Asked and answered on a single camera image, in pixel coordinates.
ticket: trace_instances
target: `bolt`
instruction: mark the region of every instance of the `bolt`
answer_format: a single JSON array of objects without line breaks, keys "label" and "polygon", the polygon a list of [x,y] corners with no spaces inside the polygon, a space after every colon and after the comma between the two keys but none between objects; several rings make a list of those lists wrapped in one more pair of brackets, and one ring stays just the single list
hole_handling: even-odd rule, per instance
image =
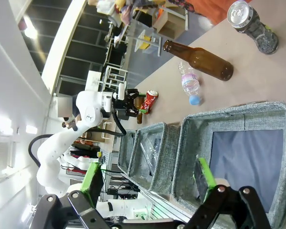
[{"label": "bolt", "polygon": [[180,224],[177,226],[177,229],[183,229],[184,228],[184,224]]},{"label": "bolt", "polygon": [[217,191],[219,191],[219,192],[224,192],[224,191],[225,191],[225,187],[220,186]]},{"label": "bolt", "polygon": [[250,193],[250,189],[245,188],[245,189],[243,190],[243,193],[245,193],[245,194],[249,194],[249,193]]},{"label": "bolt", "polygon": [[77,198],[77,197],[78,197],[78,193],[77,193],[77,192],[73,193],[73,194],[72,194],[72,197],[73,197],[73,198]]}]

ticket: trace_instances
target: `red garment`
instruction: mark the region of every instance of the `red garment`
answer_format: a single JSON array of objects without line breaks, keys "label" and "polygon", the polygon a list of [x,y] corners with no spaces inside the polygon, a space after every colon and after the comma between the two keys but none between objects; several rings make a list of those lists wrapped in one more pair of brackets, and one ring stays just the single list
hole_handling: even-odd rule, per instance
[{"label": "red garment", "polygon": [[217,25],[227,18],[230,6],[235,0],[186,0],[194,6],[196,13],[208,18],[213,25]]}]

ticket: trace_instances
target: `gray floor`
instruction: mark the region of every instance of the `gray floor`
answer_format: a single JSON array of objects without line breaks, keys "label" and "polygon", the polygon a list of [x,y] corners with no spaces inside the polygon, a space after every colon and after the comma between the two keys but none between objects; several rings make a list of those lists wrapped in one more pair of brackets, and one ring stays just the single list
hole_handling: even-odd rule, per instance
[{"label": "gray floor", "polygon": [[[130,31],[131,35],[137,36],[140,34],[142,30],[146,30],[146,35],[154,35],[155,37],[159,37],[158,34],[153,32],[153,29],[148,28],[147,26],[136,22],[132,24],[132,31]],[[191,44],[201,35],[203,35],[206,31],[212,28],[211,23],[208,19],[203,16],[196,15],[194,13],[189,13],[189,30],[185,31],[176,42],[182,43],[185,45]],[[168,38],[162,37],[162,44]],[[134,88],[141,81],[147,78],[150,74],[156,71],[159,67],[161,67],[164,63],[166,63],[169,59],[173,57],[172,54],[163,51],[161,48],[161,56],[157,56],[157,51],[146,54],[143,53],[142,50],[138,50],[134,52],[135,41],[129,43],[129,47],[127,49],[127,53],[129,56],[128,62],[128,74],[127,74],[127,83],[128,88]]]}]

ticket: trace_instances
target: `clear plastic bottle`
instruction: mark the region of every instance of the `clear plastic bottle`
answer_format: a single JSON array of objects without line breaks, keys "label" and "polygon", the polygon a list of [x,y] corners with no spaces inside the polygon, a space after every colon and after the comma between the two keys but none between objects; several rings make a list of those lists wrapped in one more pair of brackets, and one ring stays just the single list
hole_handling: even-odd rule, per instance
[{"label": "clear plastic bottle", "polygon": [[190,97],[189,103],[191,105],[199,105],[200,99],[200,85],[195,74],[195,69],[188,63],[181,61],[179,64],[179,72],[182,76],[182,88],[184,92]]}]

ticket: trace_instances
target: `gray bin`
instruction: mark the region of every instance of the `gray bin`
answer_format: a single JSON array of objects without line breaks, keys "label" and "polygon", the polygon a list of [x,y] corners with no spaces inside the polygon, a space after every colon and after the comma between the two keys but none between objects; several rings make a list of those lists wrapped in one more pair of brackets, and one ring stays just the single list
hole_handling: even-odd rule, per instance
[{"label": "gray bin", "polygon": [[[161,133],[161,141],[154,175],[150,176],[150,170],[140,143],[144,135],[154,135],[156,133]],[[144,191],[154,191],[163,194],[170,193],[179,134],[179,126],[167,125],[165,123],[140,128],[137,131],[134,141],[131,164],[128,171],[129,180]]]},{"label": "gray bin", "polygon": [[[210,163],[214,132],[245,130],[283,130],[279,181],[267,213],[271,228],[277,229],[286,214],[286,105],[282,102],[246,104],[187,116],[181,126],[172,195],[179,204],[195,212],[200,205],[192,179],[196,156]],[[234,228],[234,225],[231,218],[220,216],[214,228]]]},{"label": "gray bin", "polygon": [[118,157],[118,168],[125,174],[128,174],[130,159],[133,152],[135,139],[135,130],[127,130],[126,135],[121,137],[120,151]]}]

